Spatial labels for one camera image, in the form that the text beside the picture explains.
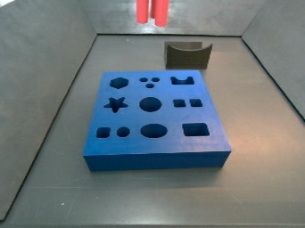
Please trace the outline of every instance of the hexagon-shaped hole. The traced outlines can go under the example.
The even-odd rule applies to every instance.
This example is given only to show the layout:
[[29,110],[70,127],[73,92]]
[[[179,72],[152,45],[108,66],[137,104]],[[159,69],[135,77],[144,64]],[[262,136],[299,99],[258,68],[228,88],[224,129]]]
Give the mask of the hexagon-shaped hole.
[[109,86],[115,89],[121,89],[128,86],[128,80],[123,77],[117,77],[109,81]]

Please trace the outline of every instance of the gray floor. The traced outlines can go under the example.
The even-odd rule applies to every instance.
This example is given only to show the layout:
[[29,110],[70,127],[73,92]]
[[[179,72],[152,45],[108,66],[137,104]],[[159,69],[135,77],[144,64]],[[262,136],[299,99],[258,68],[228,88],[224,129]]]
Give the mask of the gray floor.
[[[212,43],[203,78],[234,151],[223,168],[90,173],[102,71],[164,69],[164,41]],[[239,38],[97,37],[2,224],[302,224],[305,128]]]

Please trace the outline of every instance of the arch-shaped block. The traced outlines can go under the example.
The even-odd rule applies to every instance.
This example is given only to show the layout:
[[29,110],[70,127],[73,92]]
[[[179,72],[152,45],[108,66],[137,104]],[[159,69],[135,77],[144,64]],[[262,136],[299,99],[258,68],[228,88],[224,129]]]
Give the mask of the arch-shaped block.
[[167,69],[207,69],[212,44],[201,47],[201,42],[165,42]]

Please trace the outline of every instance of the circular hole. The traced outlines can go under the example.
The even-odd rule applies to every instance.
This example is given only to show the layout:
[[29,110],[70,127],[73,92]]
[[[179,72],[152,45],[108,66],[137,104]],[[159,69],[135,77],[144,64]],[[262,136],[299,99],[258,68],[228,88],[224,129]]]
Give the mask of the circular hole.
[[127,127],[120,127],[116,131],[119,137],[127,137],[129,134],[129,129]]
[[153,88],[153,84],[151,84],[151,83],[147,84],[147,88],[148,88],[148,89]]
[[152,112],[159,110],[161,103],[157,98],[147,97],[139,102],[139,108],[143,111]]
[[145,77],[141,77],[141,78],[139,79],[139,81],[140,81],[140,82],[147,82],[147,78],[145,78]]
[[147,138],[160,138],[167,134],[167,128],[157,124],[144,125],[140,134]]
[[151,78],[151,81],[152,81],[152,82],[157,82],[157,81],[159,81],[159,78],[157,78],[157,77],[152,77],[152,78]]

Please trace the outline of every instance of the small circular hole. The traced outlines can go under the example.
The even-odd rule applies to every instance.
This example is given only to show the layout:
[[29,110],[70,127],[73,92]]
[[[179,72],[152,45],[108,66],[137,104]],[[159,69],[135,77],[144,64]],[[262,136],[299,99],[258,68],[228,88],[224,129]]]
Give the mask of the small circular hole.
[[153,88],[153,86],[155,86],[155,85],[151,84],[151,83],[147,84],[147,88],[148,88],[148,89]]
[[120,127],[116,131],[119,137],[127,137],[129,134],[129,129],[127,127]]
[[147,78],[145,78],[145,77],[141,77],[141,78],[139,79],[139,81],[140,81],[140,82],[147,82]]
[[157,77],[152,77],[152,78],[151,78],[151,81],[152,81],[152,82],[157,82],[157,81],[159,81],[159,78],[157,78]]

